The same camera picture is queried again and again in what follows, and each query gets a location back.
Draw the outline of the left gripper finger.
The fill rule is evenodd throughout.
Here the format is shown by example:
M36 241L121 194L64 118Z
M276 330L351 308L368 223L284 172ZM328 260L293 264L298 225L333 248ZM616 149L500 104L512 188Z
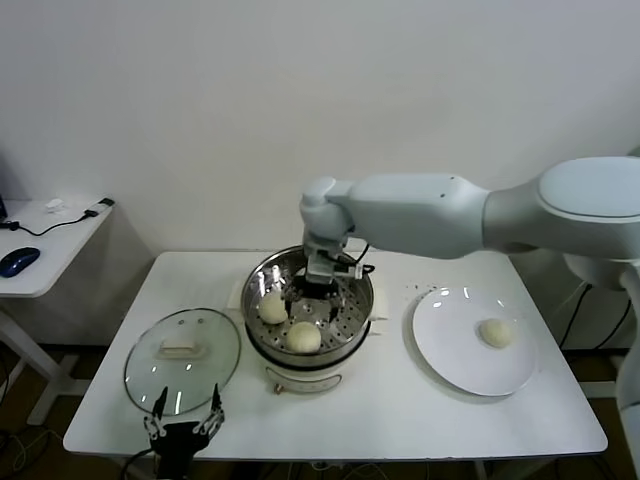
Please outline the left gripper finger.
M195 432L217 432L225 421L219 385L215 384L209 413L194 428Z
M163 414L168 396L168 388L164 387L160 396L156 399L151 414L143 419L144 428L148 436L165 436L166 431L163 426Z

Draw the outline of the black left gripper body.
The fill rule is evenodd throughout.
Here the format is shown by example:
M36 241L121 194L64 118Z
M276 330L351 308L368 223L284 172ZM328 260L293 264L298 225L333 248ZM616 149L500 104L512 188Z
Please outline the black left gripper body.
M164 435L151 435L150 446L159 457L160 468L190 467L195 454L208 446L208 435L197 426L195 421L174 423L164 427Z

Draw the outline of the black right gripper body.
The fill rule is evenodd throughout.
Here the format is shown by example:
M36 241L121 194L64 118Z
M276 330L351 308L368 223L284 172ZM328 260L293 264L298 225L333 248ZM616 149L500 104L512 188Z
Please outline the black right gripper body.
M332 279L329 283L314 283L309 281L305 275L296 275L295 300L301 299L341 303L343 294L336 279Z

